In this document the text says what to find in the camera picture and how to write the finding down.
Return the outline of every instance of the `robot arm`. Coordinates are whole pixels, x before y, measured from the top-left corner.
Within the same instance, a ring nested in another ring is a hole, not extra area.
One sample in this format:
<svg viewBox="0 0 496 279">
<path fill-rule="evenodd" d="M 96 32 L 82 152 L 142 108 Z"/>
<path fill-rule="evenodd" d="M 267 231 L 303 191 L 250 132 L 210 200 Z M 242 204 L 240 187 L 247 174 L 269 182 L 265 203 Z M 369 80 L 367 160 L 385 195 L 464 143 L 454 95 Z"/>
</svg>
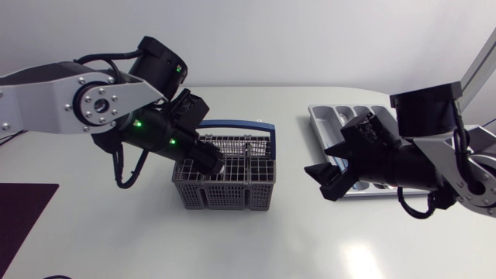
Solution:
<svg viewBox="0 0 496 279">
<path fill-rule="evenodd" d="M 137 58 L 129 74 L 112 60 Z M 104 60 L 110 71 L 83 64 Z M 136 181 L 146 155 L 194 161 L 203 174 L 222 169 L 222 154 L 198 141 L 195 132 L 209 108 L 184 89 L 175 98 L 188 68 L 154 38 L 144 37 L 132 53 L 95 54 L 74 62 L 33 67 L 0 77 L 0 134 L 20 130 L 43 133 L 88 133 L 114 159 L 121 188 Z M 121 182 L 122 143 L 143 149 L 133 176 Z"/>
<path fill-rule="evenodd" d="M 392 95 L 403 141 L 375 115 L 360 115 L 341 129 L 345 141 L 325 150 L 348 160 L 348 168 L 341 172 L 325 163 L 305 171 L 321 184 L 324 198 L 332 201 L 342 198 L 357 181 L 365 181 L 398 187 L 401 205 L 418 219 L 456 201 L 494 217 L 496 136 L 479 126 L 463 125 L 456 102 L 460 96 L 460 82 Z M 402 188 L 429 191 L 429 210 L 410 208 Z"/>
</svg>

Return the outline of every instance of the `white table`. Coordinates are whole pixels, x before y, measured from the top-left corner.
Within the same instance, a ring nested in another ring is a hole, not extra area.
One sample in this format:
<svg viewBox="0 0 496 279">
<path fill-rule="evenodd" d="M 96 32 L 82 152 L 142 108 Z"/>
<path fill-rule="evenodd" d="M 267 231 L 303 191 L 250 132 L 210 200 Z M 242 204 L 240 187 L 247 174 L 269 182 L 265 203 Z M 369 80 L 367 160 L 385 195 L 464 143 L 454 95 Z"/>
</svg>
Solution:
<svg viewBox="0 0 496 279">
<path fill-rule="evenodd" d="M 27 133 L 0 148 L 2 182 L 60 188 L 5 278 L 468 278 L 494 274 L 494 219 L 461 205 L 425 221 L 396 198 L 326 201 L 303 167 L 324 161 L 311 104 L 383 104 L 350 88 L 191 88 L 207 119 L 262 119 L 277 129 L 268 212 L 188 211 L 174 162 L 150 155 L 137 183 L 117 188 L 112 159 L 89 135 Z M 126 169 L 140 155 L 126 147 Z M 424 198 L 409 203 L 425 209 Z"/>
</svg>

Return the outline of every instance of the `basket handle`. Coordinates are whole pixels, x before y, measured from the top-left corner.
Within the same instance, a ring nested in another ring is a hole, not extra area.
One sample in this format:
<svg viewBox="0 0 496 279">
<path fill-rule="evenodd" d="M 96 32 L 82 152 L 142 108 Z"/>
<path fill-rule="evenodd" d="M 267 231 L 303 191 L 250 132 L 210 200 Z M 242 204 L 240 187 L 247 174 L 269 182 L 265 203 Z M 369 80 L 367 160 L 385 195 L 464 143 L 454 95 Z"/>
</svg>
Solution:
<svg viewBox="0 0 496 279">
<path fill-rule="evenodd" d="M 273 124 L 247 120 L 203 120 L 197 129 L 202 128 L 237 128 L 269 132 L 270 159 L 276 160 L 276 126 Z"/>
</svg>

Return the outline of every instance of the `gray plastic basket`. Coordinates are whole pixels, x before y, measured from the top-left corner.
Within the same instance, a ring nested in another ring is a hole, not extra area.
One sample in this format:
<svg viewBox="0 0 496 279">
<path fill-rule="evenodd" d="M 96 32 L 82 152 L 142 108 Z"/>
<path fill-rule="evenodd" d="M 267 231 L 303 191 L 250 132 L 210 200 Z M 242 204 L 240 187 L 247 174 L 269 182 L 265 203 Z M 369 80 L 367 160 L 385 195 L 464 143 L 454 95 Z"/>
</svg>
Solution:
<svg viewBox="0 0 496 279">
<path fill-rule="evenodd" d="M 204 176 L 192 160 L 177 162 L 172 181 L 186 209 L 268 210 L 276 181 L 274 125 L 234 120 L 206 120 L 201 128 L 233 127 L 270 132 L 269 136 L 200 136 L 224 154 L 224 171 Z"/>
</svg>

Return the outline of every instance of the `white wall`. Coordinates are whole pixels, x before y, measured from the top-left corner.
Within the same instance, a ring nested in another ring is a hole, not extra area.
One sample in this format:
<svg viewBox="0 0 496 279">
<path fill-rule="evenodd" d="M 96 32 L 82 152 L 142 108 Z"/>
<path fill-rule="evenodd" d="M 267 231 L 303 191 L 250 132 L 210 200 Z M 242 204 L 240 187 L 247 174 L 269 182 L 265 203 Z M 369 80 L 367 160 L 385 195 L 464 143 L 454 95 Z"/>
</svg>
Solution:
<svg viewBox="0 0 496 279">
<path fill-rule="evenodd" d="M 134 50 L 148 35 L 186 61 L 190 86 L 339 85 L 394 94 L 461 79 L 496 26 L 494 15 L 495 0 L 0 0 L 0 75 Z M 496 117 L 494 94 L 475 102 L 487 110 L 472 105 L 467 123 Z"/>
</svg>

